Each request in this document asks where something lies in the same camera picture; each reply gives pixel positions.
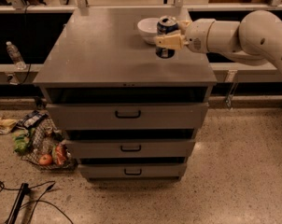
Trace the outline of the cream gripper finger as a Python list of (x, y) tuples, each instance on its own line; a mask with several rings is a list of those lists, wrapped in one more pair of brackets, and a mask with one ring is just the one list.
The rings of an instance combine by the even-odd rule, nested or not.
[(179, 30), (166, 35), (156, 35), (154, 37), (155, 45), (163, 49), (180, 50), (188, 46), (189, 42)]
[(178, 28), (181, 32), (185, 32), (189, 25), (192, 23), (192, 21), (178, 21)]

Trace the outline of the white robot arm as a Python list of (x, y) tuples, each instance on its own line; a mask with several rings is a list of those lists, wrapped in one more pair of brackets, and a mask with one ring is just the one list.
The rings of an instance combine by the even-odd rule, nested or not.
[(176, 30), (154, 41), (160, 48), (217, 53), (252, 66), (268, 62), (282, 75), (282, 20), (270, 11), (253, 11), (241, 21), (180, 21)]

